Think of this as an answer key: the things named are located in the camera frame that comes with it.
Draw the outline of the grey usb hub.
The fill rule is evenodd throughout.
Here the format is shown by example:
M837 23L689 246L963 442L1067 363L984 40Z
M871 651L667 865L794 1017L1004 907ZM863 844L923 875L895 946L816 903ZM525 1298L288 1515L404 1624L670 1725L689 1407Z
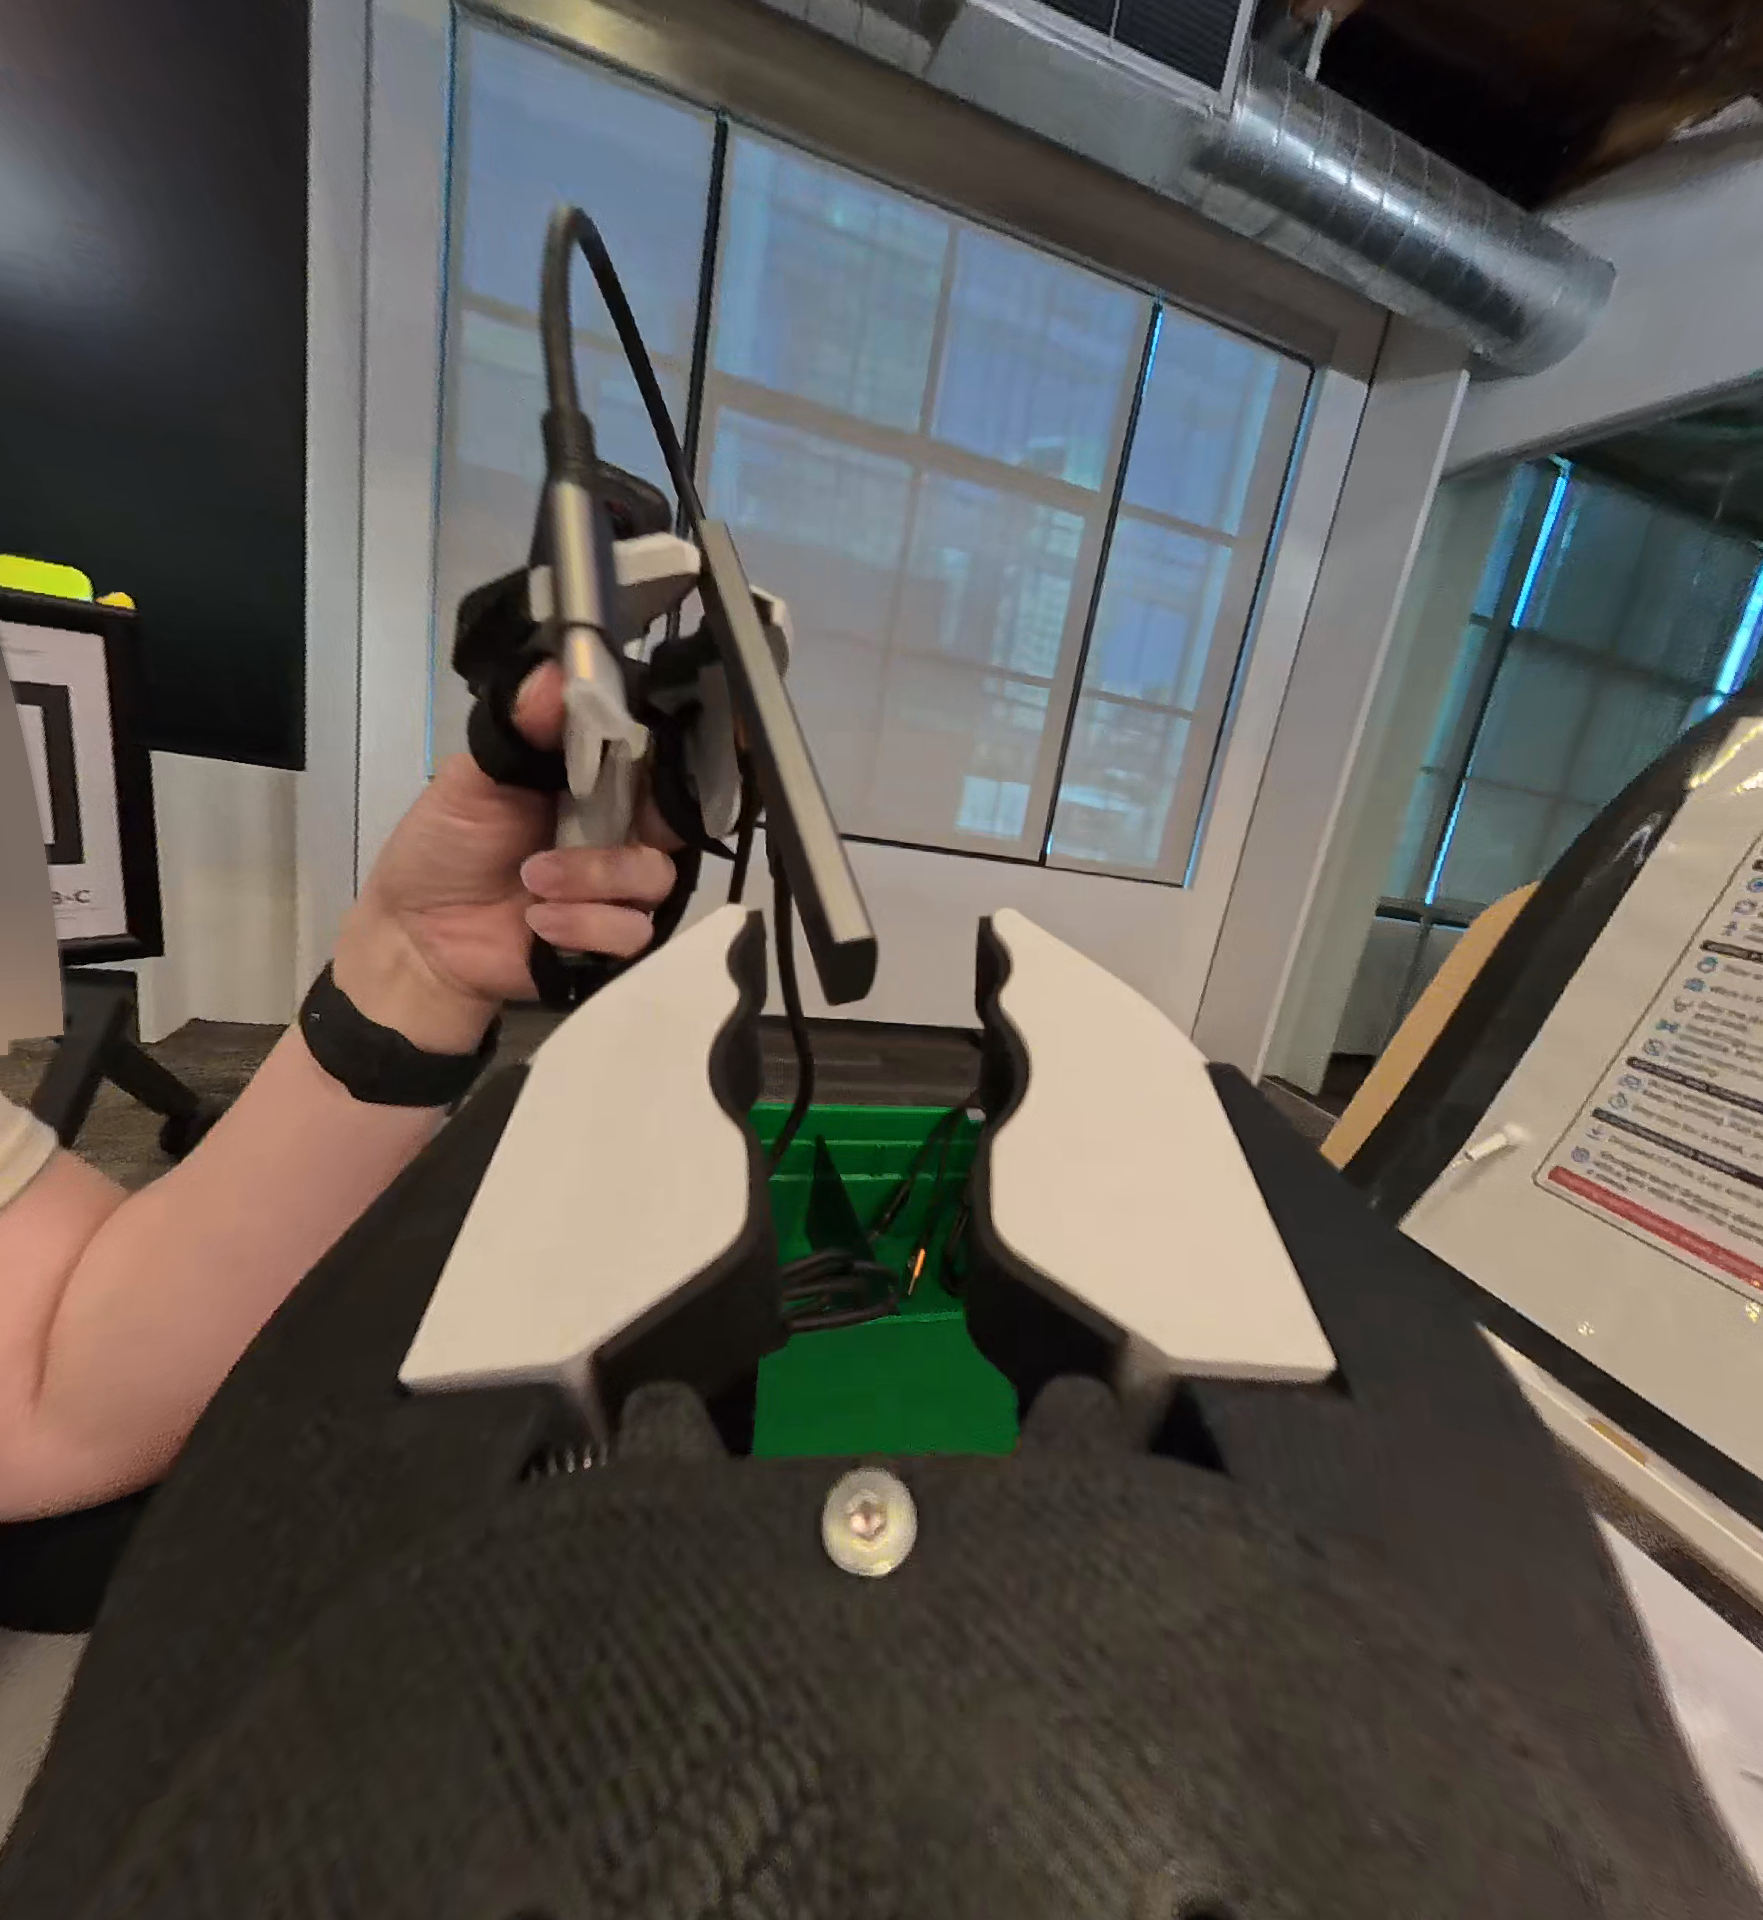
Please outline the grey usb hub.
M625 684L625 646L653 613L648 590L619 571L594 427L581 396L574 341L574 267L584 262L653 426L672 485L675 518L692 540L653 536L648 548L681 567L686 581L655 589L664 612L699 598L725 687L723 739L745 757L743 796L759 802L759 831L774 903L772 940L783 1010L804 1010L798 950L813 959L831 1007L868 997L878 937L847 861L814 758L777 662L771 625L754 598L736 544L711 518L688 468L653 363L605 242L581 207L552 213L538 273L538 344L544 377L543 487L532 518L528 604L534 658L561 678L561 790L554 802L562 848L610 848L635 820L650 736Z

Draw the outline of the silver ventilation duct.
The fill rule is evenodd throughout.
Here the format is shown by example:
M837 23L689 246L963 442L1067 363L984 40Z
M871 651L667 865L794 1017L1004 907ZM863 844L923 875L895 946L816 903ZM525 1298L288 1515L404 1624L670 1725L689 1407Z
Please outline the silver ventilation duct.
M1209 219L1492 376L1566 361L1614 292L1609 260L1261 49L1192 134L1180 183Z

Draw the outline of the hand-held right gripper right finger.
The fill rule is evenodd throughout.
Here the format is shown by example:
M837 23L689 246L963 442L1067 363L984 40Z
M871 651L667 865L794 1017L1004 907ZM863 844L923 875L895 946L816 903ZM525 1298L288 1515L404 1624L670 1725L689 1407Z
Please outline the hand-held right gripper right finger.
M1154 1439L1195 1381L1330 1386L1334 1350L1192 1038L1013 907L978 921L975 1008L965 1331L1018 1418L1092 1380Z

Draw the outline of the white air vent unit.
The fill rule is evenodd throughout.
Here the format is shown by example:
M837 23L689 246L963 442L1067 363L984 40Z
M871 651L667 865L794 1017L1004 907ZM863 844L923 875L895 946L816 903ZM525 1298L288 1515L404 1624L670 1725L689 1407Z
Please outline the white air vent unit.
M1234 101L1256 3L986 3L976 11L1079 57L1174 84L1211 108Z

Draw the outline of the white paper sheet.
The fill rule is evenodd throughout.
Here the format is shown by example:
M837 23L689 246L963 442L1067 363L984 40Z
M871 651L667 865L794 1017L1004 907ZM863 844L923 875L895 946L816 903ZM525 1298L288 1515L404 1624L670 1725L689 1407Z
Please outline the white paper sheet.
M1763 1887L1763 1649L1599 1523L1689 1755Z

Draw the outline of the green plastic bin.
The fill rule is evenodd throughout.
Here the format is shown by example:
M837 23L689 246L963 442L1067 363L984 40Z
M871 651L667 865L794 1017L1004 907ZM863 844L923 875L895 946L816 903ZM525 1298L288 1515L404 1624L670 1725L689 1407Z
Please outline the green plastic bin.
M963 1324L975 1106L818 1103L771 1175L784 1345L760 1363L759 1456L1006 1455L1015 1394ZM874 1260L808 1257L814 1137L831 1142Z

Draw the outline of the narrow side window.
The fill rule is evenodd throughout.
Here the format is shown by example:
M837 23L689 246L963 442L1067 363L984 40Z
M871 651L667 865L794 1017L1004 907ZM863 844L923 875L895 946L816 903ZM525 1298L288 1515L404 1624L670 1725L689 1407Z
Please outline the narrow side window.
M1478 910L1763 669L1763 540L1567 460L1510 468L1381 900Z

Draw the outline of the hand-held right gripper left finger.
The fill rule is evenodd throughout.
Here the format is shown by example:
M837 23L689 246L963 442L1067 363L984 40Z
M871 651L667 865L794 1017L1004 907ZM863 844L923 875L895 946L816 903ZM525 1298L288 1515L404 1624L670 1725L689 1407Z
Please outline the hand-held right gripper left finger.
M564 1452L631 1394L729 1398L783 1345L762 1091L769 933L722 906L537 1049L400 1365L415 1395L537 1388Z

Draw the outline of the large grid window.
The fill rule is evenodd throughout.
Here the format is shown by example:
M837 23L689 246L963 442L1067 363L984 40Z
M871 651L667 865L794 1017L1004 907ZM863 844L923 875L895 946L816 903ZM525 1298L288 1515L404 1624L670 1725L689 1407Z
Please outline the large grid window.
M531 37L460 27L454 114L441 651L528 548L579 203L841 828L1185 883L1310 371Z

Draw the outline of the black framed white sign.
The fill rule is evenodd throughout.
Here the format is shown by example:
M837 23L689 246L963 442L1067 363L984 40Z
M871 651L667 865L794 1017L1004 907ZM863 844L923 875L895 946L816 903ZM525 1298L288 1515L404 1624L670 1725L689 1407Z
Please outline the black framed white sign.
M0 646L45 828L62 966L163 955L135 612L0 587Z

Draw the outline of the laminated instruction sheet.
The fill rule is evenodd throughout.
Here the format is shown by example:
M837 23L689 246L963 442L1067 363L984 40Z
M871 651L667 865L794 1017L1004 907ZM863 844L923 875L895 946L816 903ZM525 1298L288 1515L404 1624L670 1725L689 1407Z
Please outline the laminated instruction sheet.
M1763 1484L1763 715L1686 776L1405 1231Z

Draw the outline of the black wall panel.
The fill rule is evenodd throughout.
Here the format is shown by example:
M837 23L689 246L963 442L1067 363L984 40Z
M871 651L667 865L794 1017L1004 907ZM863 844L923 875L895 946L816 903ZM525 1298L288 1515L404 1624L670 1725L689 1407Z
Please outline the black wall panel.
M0 554L138 616L166 752L304 761L311 6L0 3Z

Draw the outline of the person's left forearm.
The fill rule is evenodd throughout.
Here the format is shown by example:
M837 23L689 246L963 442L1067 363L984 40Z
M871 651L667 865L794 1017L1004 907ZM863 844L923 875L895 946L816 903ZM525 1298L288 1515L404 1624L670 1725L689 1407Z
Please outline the person's left forearm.
M0 1520L159 1480L266 1322L441 1125L353 1100L291 1031L148 1188L57 1145L0 1212Z

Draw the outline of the black stand base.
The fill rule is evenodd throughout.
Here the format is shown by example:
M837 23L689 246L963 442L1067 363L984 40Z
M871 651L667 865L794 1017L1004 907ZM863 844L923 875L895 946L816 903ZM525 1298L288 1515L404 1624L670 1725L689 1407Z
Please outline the black stand base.
M72 1147L103 1086L124 1091L161 1119L157 1147L183 1160L222 1117L223 1108L183 1083L136 1037L136 978L120 969L60 973L62 1031L28 1109Z

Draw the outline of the black green-bin divider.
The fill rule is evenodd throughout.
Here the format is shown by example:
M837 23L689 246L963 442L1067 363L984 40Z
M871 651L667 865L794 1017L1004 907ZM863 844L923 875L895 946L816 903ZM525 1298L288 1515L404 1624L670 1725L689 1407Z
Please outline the black green-bin divider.
M871 1238L835 1162L831 1142L814 1137L814 1162L804 1211L810 1258L863 1264L874 1260Z

